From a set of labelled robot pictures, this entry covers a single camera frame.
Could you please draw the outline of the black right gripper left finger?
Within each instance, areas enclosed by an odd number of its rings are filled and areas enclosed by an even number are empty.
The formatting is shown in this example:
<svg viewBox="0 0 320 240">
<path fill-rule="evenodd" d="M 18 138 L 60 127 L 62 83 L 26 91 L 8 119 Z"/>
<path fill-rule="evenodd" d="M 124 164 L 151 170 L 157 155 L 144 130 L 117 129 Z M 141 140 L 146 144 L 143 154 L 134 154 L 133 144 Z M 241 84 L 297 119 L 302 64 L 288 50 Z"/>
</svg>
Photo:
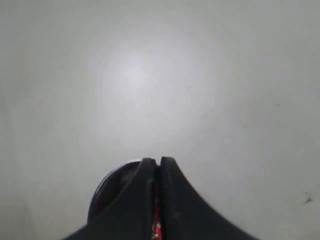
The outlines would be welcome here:
<svg viewBox="0 0 320 240">
<path fill-rule="evenodd" d="M 156 161 L 144 158 L 115 200 L 66 240 L 150 240 Z"/>
</svg>

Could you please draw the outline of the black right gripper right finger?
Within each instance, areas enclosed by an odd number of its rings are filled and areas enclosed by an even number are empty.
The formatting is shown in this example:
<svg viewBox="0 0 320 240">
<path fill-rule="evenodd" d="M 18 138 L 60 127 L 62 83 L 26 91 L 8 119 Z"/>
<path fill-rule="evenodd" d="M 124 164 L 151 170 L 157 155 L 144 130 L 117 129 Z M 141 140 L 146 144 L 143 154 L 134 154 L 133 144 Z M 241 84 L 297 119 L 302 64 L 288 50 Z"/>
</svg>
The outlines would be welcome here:
<svg viewBox="0 0 320 240">
<path fill-rule="evenodd" d="M 174 158 L 161 158 L 160 179 L 167 240 L 255 239 L 216 212 L 188 182 Z"/>
</svg>

